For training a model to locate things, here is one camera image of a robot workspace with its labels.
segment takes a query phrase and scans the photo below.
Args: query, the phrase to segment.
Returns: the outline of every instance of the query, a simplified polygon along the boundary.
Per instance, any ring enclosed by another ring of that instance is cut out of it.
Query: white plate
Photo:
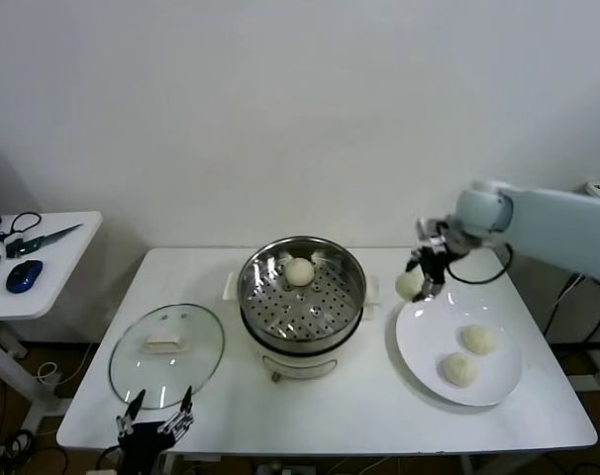
[[[492,406],[518,385],[522,357],[505,329],[495,323],[492,311],[468,307],[468,311],[461,309],[443,295],[431,302],[406,305],[397,321],[397,343],[415,376],[438,395],[467,406]],[[486,325],[497,333],[498,347],[493,352],[481,356],[462,345],[460,332],[472,324]],[[467,388],[448,382],[440,368],[444,357],[458,351],[478,365],[478,378]]]

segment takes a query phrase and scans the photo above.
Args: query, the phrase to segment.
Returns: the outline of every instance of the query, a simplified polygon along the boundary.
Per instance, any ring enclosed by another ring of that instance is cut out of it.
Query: small white side table
[[[7,259],[0,242],[0,379],[32,402],[23,428],[35,432],[43,417],[64,416],[70,399],[59,399],[53,394],[54,386],[41,384],[32,374],[17,363],[15,357],[24,357],[27,350],[3,328],[1,322],[31,320],[42,317],[50,309],[64,287],[75,265],[95,236],[102,215],[98,212],[42,214],[41,223],[27,231],[25,240],[49,235],[73,225],[83,226],[58,242],[45,246],[21,259]],[[4,216],[1,231],[9,231],[15,216]],[[11,294],[5,289],[5,280],[11,269],[29,259],[41,260],[43,272],[34,287],[23,294]],[[52,384],[59,375],[51,378]]]

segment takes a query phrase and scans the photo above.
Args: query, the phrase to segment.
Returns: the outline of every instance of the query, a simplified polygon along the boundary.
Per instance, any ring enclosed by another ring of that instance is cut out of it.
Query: robotic hand
[[[167,421],[136,423],[146,390],[135,398],[124,416],[118,416],[118,442],[123,456],[119,475],[150,475],[161,452],[174,446],[192,425],[192,388],[188,388],[179,411]]]
[[[513,246],[517,252],[600,280],[600,198],[476,182],[460,193],[453,215],[421,220],[417,234],[423,245],[413,251],[406,266],[406,274],[423,273],[414,301],[435,298],[452,262],[497,241],[510,250]]]

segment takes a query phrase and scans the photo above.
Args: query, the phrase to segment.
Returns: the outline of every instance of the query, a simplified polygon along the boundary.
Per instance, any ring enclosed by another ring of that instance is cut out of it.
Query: robotic arm
[[[436,297],[452,262],[497,241],[600,280],[600,198],[477,182],[460,193],[453,215],[422,220],[417,233],[423,245],[406,267],[408,273],[420,266],[424,275],[414,300]]]

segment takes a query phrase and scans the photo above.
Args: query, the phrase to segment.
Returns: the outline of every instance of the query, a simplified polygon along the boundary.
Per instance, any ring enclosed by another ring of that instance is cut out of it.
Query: steamed bun
[[[478,376],[476,363],[463,353],[452,353],[444,358],[441,362],[441,369],[446,379],[460,388],[466,388]]]
[[[308,285],[315,276],[316,271],[313,264],[307,259],[296,257],[291,259],[284,269],[284,277],[289,285],[304,287]]]
[[[421,292],[425,278],[420,266],[410,272],[402,272],[395,280],[395,291],[406,302],[411,302]]]
[[[498,347],[496,332],[485,325],[470,325],[460,334],[465,348],[476,354],[489,354]]]

